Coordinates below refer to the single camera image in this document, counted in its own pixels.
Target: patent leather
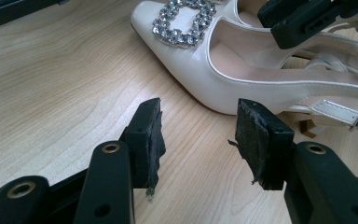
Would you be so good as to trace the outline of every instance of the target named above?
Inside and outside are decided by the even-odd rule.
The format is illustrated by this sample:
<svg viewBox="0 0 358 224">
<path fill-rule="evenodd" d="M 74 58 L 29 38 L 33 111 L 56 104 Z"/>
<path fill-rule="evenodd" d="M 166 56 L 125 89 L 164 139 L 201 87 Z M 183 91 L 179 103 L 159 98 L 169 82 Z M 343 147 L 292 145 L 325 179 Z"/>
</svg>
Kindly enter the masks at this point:
<svg viewBox="0 0 358 224">
<path fill-rule="evenodd" d="M 257 101 L 273 113 L 312 112 L 309 105 L 299 102 L 317 96 L 358 99 L 358 76 L 327 70 L 280 69 L 293 52 L 278 49 L 270 32 L 237 24 L 225 17 L 213 19 L 204 41 L 193 49 L 164 45 L 151 33 L 153 19 L 162 6 L 142 2 L 133 10 L 131 24 L 173 76 L 213 110 L 236 114 L 239 98 Z M 179 13 L 188 20 L 194 14 Z M 298 48 L 321 44 L 326 38 L 329 36 L 316 35 Z M 358 50 L 358 44 L 352 50 Z M 342 119 L 339 116 L 335 112 L 332 118 Z"/>
</svg>

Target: slingback shoe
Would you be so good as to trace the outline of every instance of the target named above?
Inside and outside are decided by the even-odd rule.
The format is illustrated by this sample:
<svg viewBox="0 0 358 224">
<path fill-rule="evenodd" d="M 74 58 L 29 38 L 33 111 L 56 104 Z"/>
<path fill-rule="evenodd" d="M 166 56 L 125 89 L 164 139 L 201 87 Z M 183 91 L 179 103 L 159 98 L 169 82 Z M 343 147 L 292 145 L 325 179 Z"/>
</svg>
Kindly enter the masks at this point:
<svg viewBox="0 0 358 224">
<path fill-rule="evenodd" d="M 131 24 L 173 76 L 206 106 L 234 115 L 238 99 L 246 98 L 273 113 L 311 113 L 358 128 L 358 108 L 329 101 L 332 96 L 333 100 L 358 99 L 358 76 L 327 70 L 280 69 L 293 51 L 279 49 L 268 31 L 247 28 L 224 17 L 213 19 L 196 47 L 174 48 L 161 43 L 151 31 L 162 7 L 160 3 L 142 2 L 133 10 Z M 192 13 L 180 12 L 176 19 L 191 20 Z M 316 35 L 297 49 L 322 44 L 326 38 Z M 358 50 L 358 46 L 349 50 Z"/>
<path fill-rule="evenodd" d="M 254 27 L 260 30 L 269 30 L 263 28 L 261 22 L 257 18 L 258 10 L 267 1 L 259 0 L 231 0 L 227 3 L 223 9 L 222 14 L 236 22 L 239 22 L 245 26 Z M 345 35 L 339 35 L 335 32 L 340 30 L 347 30 L 354 28 L 358 32 L 358 13 L 353 17 L 342 19 L 337 17 L 336 21 L 326 28 L 323 32 L 324 35 L 329 35 L 334 38 L 346 38 Z M 348 46 L 344 46 L 345 49 L 350 49 L 351 44 L 357 44 L 357 40 L 352 42 L 346 42 Z M 294 54 L 295 57 L 309 59 L 309 67 L 314 65 L 321 65 L 326 68 L 336 67 L 339 65 L 340 71 L 348 71 L 354 74 L 358 74 L 358 52 L 342 51 L 335 49 L 329 42 L 324 43 L 322 46 L 317 46 L 309 49 L 302 49 Z"/>
</svg>

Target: clamp jaw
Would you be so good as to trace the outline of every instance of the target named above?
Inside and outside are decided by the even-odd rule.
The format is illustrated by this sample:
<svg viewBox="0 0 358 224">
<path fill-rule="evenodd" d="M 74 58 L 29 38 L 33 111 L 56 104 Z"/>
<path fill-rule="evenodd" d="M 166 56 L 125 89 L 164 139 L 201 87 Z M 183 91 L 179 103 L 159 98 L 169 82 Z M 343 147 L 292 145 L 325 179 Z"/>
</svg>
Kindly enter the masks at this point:
<svg viewBox="0 0 358 224">
<path fill-rule="evenodd" d="M 263 105 L 239 100 L 237 143 L 254 182 L 281 190 L 293 223 L 358 223 L 358 178 L 327 146 L 293 143 L 294 132 Z"/>
<path fill-rule="evenodd" d="M 257 17 L 280 49 L 293 48 L 332 24 L 358 13 L 358 0 L 269 0 Z"/>
</svg>

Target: crystal embellishment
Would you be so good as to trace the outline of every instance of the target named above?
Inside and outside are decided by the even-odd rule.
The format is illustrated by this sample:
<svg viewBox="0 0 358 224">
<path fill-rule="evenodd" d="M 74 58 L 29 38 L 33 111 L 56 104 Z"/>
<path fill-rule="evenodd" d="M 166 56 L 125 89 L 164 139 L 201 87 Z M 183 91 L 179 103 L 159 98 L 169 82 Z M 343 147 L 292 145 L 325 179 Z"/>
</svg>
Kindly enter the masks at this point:
<svg viewBox="0 0 358 224">
<path fill-rule="evenodd" d="M 179 29 L 170 29 L 171 21 L 179 13 L 182 7 L 190 7 L 199 10 L 200 13 L 196 15 L 193 20 L 193 25 L 188 31 L 183 32 Z M 152 33 L 162 43 L 188 49 L 195 47 L 203 37 L 204 31 L 209 27 L 212 22 L 213 15 L 216 13 L 214 4 L 204 0 L 170 0 L 159 12 L 158 19 L 153 21 Z"/>
</svg>

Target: wood grain surface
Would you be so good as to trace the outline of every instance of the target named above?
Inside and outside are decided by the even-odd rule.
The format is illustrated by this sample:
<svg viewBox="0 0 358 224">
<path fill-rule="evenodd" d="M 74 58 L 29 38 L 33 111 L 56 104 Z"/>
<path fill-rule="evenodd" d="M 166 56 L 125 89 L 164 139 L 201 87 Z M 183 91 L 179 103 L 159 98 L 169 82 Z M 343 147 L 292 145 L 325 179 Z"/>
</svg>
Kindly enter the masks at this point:
<svg viewBox="0 0 358 224">
<path fill-rule="evenodd" d="M 167 153 L 152 203 L 134 191 L 138 223 L 290 223 L 283 193 L 252 185 L 234 139 L 236 117 L 195 100 L 133 31 L 140 0 L 71 0 L 0 26 L 0 187 L 24 175 L 55 184 L 118 139 L 137 106 L 161 98 Z M 358 175 L 358 132 L 298 131 L 331 147 Z"/>
</svg>

